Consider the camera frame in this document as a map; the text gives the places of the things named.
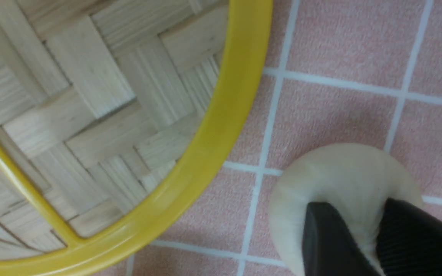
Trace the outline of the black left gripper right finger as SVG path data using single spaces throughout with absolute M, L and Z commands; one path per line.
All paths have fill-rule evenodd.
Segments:
M 387 276 L 442 276 L 442 221 L 409 202 L 388 199 L 377 255 Z

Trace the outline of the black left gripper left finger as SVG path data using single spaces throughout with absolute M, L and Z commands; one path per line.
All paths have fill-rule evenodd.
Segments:
M 306 276 L 378 276 L 339 212 L 329 203 L 307 206 L 302 236 Z

